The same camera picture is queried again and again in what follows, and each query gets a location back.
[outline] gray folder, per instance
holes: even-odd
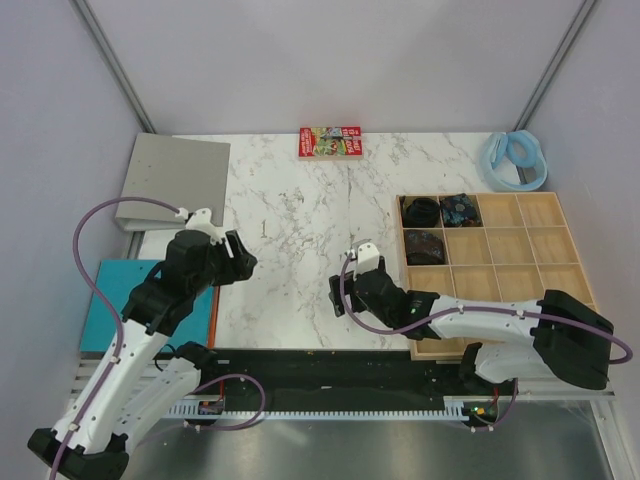
[[[228,143],[139,133],[122,196],[155,198],[190,212],[210,208],[214,224],[222,226],[230,149]],[[140,202],[120,203],[115,218],[126,231],[184,225],[169,210]]]

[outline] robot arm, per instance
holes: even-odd
[[[249,279],[256,264],[237,232],[223,236],[211,224],[209,209],[191,215],[185,230],[178,232],[167,246],[165,260],[131,291],[122,311],[124,335],[119,356],[114,355],[115,336],[82,394],[53,429],[34,432],[29,448],[52,465],[65,436],[73,432],[62,456],[60,473],[74,480],[119,478],[126,468],[128,453],[171,405],[200,384],[201,355],[192,355],[188,345],[179,349],[168,368],[127,403],[144,368],[193,311],[199,294],[209,286]],[[99,394],[90,402],[82,420],[74,423],[111,364]]]
[[[570,295],[548,290],[543,299],[501,303],[467,301],[435,292],[405,292],[386,273],[384,258],[375,245],[362,242],[348,254],[355,259],[355,269],[345,275],[344,288],[353,312],[366,310],[387,327],[400,330],[395,333],[413,340],[466,337],[503,342],[469,345],[461,369],[470,370],[492,384],[512,378],[558,377],[582,388],[606,387],[609,340],[571,326],[532,318],[532,314],[556,315],[605,334],[613,333],[610,322]],[[336,316],[341,316],[346,306],[340,295],[340,276],[331,277],[329,284]],[[447,313],[417,328],[406,329],[443,311]]]

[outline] wooden tray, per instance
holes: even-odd
[[[439,200],[453,194],[406,195]],[[440,237],[447,265],[409,266],[404,244],[400,196],[396,224],[400,275],[405,289],[435,291],[469,300],[517,302],[540,299],[546,289],[564,290],[596,309],[580,258],[555,193],[467,194],[480,227],[424,229]],[[414,360],[458,360],[478,339],[411,341]]]

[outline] book cover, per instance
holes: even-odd
[[[360,127],[303,127],[300,129],[300,158],[362,158]]]

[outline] marble table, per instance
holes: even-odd
[[[488,136],[366,134],[363,160],[322,161],[299,160],[293,134],[182,136],[231,144],[224,227],[238,230],[259,262],[249,281],[221,289],[216,346],[407,349],[403,336],[336,318],[328,278],[352,241],[370,238],[398,281],[395,196],[490,191],[476,170]],[[518,181],[515,167],[503,168]],[[175,232],[147,232],[139,257],[164,258]]]

